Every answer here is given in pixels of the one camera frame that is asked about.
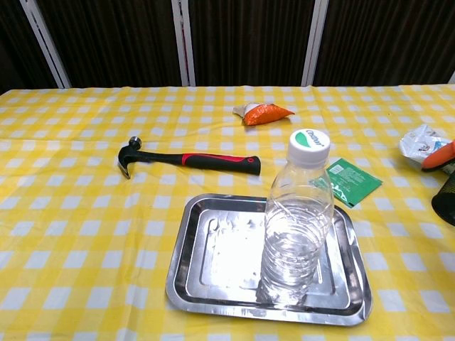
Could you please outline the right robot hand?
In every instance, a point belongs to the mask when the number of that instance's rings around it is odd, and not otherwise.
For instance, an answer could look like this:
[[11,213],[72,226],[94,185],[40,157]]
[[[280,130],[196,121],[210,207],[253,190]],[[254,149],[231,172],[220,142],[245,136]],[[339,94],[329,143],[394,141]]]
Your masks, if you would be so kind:
[[441,170],[451,175],[454,172],[454,141],[435,141],[434,150],[422,163],[424,172]]

